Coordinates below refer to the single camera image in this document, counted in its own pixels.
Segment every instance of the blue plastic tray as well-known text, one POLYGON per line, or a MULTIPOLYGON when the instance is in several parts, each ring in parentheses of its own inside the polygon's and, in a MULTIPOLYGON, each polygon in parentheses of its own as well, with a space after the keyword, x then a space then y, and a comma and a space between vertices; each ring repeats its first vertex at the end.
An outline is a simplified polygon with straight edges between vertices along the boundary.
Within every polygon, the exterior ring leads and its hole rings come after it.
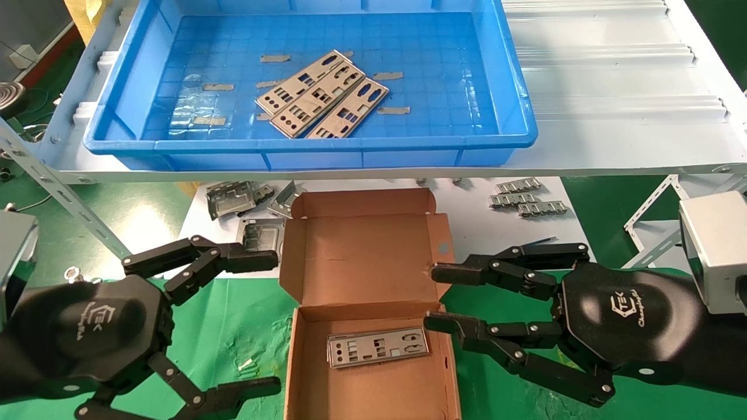
POLYGON ((499 0, 143 0, 85 145, 133 170, 324 170, 493 167, 536 137, 499 0), (368 75, 403 72, 379 106, 411 113, 374 112, 350 138, 325 140, 256 119, 258 82, 331 49, 368 75), (260 62, 274 54, 291 59, 260 62))

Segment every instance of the brown cardboard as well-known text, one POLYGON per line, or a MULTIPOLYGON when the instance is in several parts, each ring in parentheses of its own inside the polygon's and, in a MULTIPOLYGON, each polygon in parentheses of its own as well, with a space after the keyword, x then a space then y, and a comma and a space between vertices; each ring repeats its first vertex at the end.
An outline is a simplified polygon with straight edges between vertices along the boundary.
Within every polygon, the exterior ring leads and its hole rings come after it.
POLYGON ((445 214, 426 188, 304 193, 285 226, 280 285, 300 303, 288 355, 285 420, 461 417, 449 335, 427 332, 428 356, 331 369, 329 334, 420 327, 448 285, 445 214))

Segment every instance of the brand logo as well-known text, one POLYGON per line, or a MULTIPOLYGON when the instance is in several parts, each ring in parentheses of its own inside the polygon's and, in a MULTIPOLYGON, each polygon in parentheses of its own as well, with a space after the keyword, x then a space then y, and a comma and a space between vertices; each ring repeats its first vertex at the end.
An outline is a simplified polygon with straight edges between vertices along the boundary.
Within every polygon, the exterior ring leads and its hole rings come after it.
POLYGON ((78 321, 78 333, 75 336, 77 342, 83 339, 83 334, 86 332, 86 326, 93 324, 93 331, 103 331, 104 324, 111 322, 114 317, 114 311, 117 308, 113 308, 109 305, 101 305, 91 309, 96 305, 96 301, 92 300, 89 302, 83 312, 81 313, 81 319, 78 321))
POLYGON ((626 292, 616 291, 614 295, 610 296, 610 302, 612 304, 612 311, 623 318, 627 318, 633 314, 638 314, 638 326, 643 328, 646 324, 645 315, 643 312, 644 306, 641 295, 638 294, 636 289, 630 290, 630 296, 625 296, 626 292))

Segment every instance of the metal rack frame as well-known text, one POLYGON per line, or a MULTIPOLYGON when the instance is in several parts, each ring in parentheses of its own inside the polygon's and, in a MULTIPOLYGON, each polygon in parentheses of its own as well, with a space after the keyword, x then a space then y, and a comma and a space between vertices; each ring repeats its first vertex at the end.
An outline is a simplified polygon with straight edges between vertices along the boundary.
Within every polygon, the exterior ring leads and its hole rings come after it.
POLYGON ((67 185, 747 174, 747 99, 684 0, 503 0, 540 137, 502 167, 131 171, 113 156, 88 152, 82 138, 136 4, 113 0, 105 11, 41 142, 23 143, 0 121, 0 147, 118 256, 128 253, 125 245, 67 185))

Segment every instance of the box lid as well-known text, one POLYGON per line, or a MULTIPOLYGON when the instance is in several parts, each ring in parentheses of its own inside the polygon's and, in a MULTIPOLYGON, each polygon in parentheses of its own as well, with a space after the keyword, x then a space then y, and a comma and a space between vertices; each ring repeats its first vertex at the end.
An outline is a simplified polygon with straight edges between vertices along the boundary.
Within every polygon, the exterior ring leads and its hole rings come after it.
POLYGON ((301 306, 436 302, 452 262, 447 215, 427 188, 303 193, 286 222, 280 285, 301 306))

